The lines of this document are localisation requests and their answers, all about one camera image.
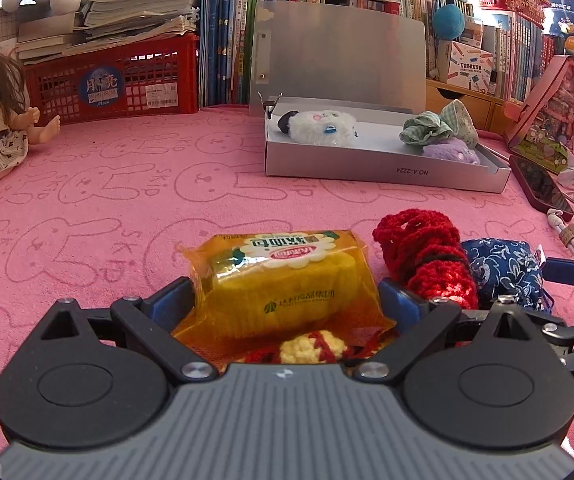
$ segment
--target doll's hair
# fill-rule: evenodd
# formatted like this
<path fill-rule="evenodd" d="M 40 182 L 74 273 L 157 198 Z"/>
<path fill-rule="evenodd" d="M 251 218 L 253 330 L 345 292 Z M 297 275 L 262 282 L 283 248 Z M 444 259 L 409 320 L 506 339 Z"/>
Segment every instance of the doll's hair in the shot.
<path fill-rule="evenodd" d="M 24 113 L 24 72 L 13 58 L 0 54 L 0 106 L 8 122 L 12 112 Z"/>

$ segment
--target doll's hand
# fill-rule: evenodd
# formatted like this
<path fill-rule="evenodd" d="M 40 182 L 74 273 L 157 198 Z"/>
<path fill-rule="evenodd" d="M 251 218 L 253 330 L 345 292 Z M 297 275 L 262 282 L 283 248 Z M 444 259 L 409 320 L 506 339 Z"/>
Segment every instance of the doll's hand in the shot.
<path fill-rule="evenodd" d="M 32 106 L 26 111 L 27 118 L 31 120 L 30 124 L 35 124 L 40 120 L 40 110 Z"/>

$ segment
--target yellow snack package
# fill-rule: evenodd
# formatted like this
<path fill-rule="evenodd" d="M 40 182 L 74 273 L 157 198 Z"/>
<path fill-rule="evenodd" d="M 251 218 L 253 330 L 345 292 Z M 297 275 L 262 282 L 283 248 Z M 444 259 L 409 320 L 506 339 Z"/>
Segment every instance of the yellow snack package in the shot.
<path fill-rule="evenodd" d="M 308 330 L 361 345 L 392 326 L 350 231 L 217 235 L 182 252 L 195 303 L 174 337 L 214 364 Z"/>

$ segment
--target blue patterned cloth bag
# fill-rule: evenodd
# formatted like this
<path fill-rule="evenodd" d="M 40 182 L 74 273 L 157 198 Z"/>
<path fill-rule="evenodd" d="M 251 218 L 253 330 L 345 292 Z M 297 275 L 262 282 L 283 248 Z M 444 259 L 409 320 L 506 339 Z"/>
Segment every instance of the blue patterned cloth bag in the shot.
<path fill-rule="evenodd" d="M 553 298 L 545 292 L 540 266 L 526 242 L 480 238 L 462 242 L 478 303 L 488 309 L 501 294 L 511 294 L 523 308 L 551 313 Z"/>

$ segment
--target yellow crochet ball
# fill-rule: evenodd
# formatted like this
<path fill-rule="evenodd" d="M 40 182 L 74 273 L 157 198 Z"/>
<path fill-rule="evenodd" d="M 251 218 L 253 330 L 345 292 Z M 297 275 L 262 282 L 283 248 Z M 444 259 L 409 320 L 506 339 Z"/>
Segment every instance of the yellow crochet ball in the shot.
<path fill-rule="evenodd" d="M 336 360 L 340 360 L 343 352 L 347 350 L 344 341 L 338 339 L 328 330 L 321 330 L 319 334 L 329 346 Z M 301 335 L 280 345 L 280 362 L 289 365 L 317 365 L 324 362 L 320 359 L 321 351 L 322 348 L 316 348 L 315 338 L 311 337 L 310 334 Z"/>

